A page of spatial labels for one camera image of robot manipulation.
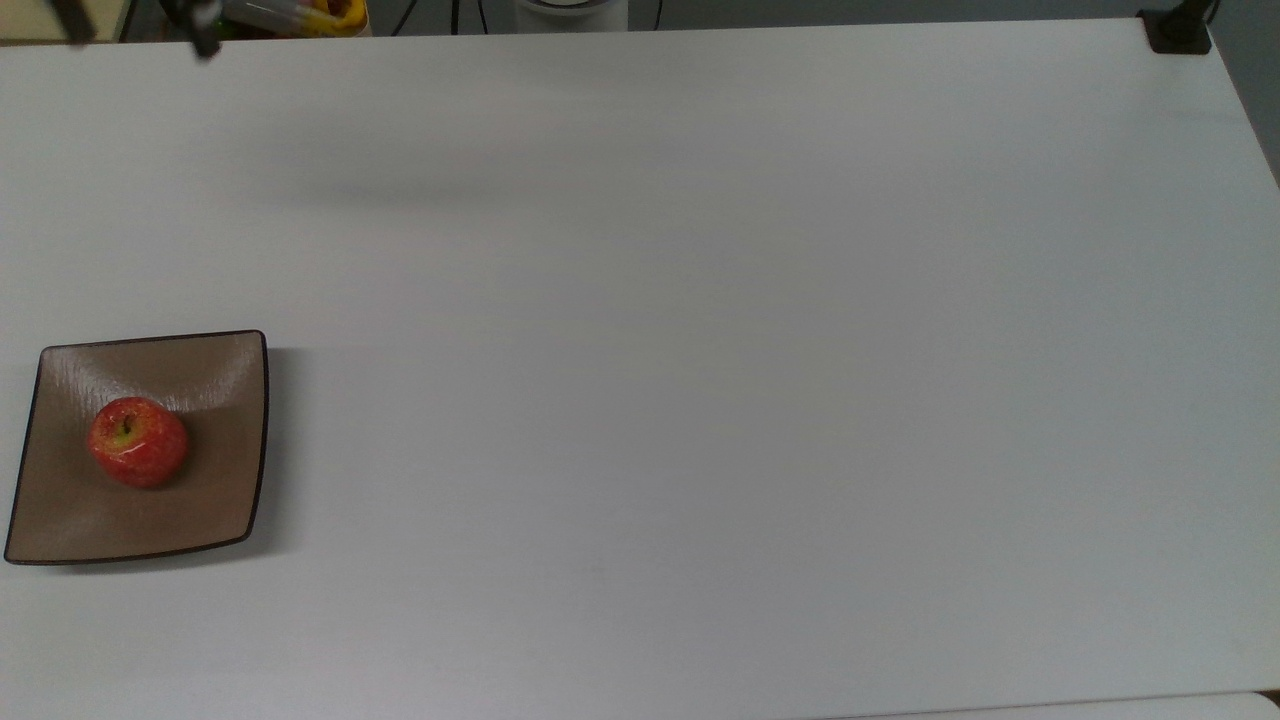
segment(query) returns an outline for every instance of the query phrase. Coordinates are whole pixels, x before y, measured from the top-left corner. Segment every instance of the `plate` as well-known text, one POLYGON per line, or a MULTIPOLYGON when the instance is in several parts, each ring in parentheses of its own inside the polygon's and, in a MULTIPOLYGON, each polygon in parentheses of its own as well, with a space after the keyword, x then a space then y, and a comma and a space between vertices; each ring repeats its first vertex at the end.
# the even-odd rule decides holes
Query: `plate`
POLYGON ((46 347, 5 560, 110 562, 243 541, 262 487, 266 410, 259 331, 46 347), (104 405, 133 395, 177 413, 189 436, 183 466, 155 489, 113 480, 84 442, 104 405))

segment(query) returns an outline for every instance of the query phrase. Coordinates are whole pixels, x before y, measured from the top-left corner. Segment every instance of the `black clamp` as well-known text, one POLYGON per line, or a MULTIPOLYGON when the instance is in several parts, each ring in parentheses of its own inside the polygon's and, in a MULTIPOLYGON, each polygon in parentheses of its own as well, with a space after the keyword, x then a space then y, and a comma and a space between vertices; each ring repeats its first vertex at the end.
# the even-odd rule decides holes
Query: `black clamp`
POLYGON ((1213 0, 1185 0, 1172 10, 1138 10, 1151 49, 1162 55, 1208 55, 1204 13, 1213 0))

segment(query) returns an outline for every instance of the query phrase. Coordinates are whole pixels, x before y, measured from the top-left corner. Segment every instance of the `white container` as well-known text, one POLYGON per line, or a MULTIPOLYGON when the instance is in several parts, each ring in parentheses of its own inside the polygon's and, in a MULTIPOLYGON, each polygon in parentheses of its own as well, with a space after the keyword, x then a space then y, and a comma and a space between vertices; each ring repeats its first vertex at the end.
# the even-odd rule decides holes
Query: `white container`
POLYGON ((627 0, 515 0, 516 32, 626 32, 627 0))

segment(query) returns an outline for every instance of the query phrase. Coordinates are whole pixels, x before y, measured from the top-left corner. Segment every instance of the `plate rim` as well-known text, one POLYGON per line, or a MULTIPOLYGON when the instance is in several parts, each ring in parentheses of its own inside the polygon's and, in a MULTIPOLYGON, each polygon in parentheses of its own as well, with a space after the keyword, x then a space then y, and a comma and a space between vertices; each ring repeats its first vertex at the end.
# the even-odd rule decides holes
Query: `plate rim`
POLYGON ((93 341, 93 342, 74 342, 67 345, 50 345, 40 351, 40 361, 36 364, 36 382, 31 391, 31 409, 27 411, 27 432, 23 433, 22 438, 22 456, 18 461, 18 482, 14 483, 13 488, 13 503, 9 510, 9 529, 5 533, 4 541, 4 559, 5 562, 10 565, 97 565, 102 562, 123 562, 128 560, 147 560, 152 557, 169 557, 173 555, 187 555, 191 552, 200 552, 204 550, 212 550, 215 547, 225 547, 229 544, 236 544, 248 539, 248 536, 253 532, 253 521, 257 520, 257 503, 262 497, 262 474, 266 469, 266 432, 268 432, 268 418, 271 409, 271 373, 270 373, 270 360, 266 352, 266 333, 256 328, 247 328, 241 331, 219 331, 211 333, 184 333, 184 334, 170 334, 170 336, 152 336, 152 337, 132 337, 124 340, 106 340, 106 341, 93 341), (67 560, 27 560, 27 559, 14 559, 9 556, 10 544, 13 542, 13 525, 18 516, 18 497, 22 495, 22 478, 27 470, 27 446, 31 442, 31 428, 32 420, 36 416, 36 401, 40 396, 40 380, 45 372, 45 354, 51 350, 63 350, 68 347, 101 347, 109 345, 131 345, 137 342, 160 342, 160 341, 177 341, 177 340, 195 340, 204 337, 221 337, 233 334, 256 334, 261 346, 262 352, 262 437, 259 439, 257 451, 257 480, 253 484, 253 503, 250 507, 248 523, 244 527, 244 532, 238 537, 218 541, 212 543, 197 544, 191 547, 179 547, 173 550, 163 550, 159 552, 143 552, 138 555, 115 555, 108 557, 86 557, 86 559, 67 559, 67 560))

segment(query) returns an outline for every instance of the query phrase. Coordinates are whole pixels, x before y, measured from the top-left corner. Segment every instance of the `yellow object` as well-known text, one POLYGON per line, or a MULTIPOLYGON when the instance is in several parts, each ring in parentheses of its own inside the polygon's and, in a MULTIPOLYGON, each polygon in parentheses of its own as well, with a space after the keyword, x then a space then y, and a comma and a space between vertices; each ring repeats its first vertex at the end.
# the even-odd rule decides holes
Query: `yellow object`
POLYGON ((302 32, 310 36, 351 37, 367 22, 365 0, 351 0, 351 6, 340 18, 319 10, 306 13, 302 18, 302 32))

